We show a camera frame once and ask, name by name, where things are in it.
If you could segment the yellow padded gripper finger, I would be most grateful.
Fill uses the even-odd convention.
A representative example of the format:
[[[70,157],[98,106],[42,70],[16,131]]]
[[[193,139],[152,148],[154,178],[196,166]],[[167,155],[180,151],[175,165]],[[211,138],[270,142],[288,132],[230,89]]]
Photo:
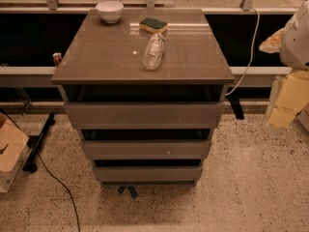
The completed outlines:
[[[270,91],[267,122],[277,129],[285,129],[309,103],[309,72],[291,71],[277,76]]]

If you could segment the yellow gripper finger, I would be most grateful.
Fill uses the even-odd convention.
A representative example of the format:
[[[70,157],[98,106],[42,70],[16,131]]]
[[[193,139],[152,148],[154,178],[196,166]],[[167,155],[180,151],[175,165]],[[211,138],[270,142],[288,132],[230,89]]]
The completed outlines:
[[[284,29],[277,30],[260,44],[259,50],[268,54],[279,53],[283,33]]]

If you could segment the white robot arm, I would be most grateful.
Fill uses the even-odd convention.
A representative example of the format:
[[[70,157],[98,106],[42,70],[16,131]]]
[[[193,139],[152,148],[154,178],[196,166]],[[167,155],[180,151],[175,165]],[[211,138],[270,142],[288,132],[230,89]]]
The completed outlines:
[[[278,53],[292,70],[277,77],[270,92],[267,123],[285,129],[309,103],[309,0],[303,2],[284,28],[259,46],[265,53]]]

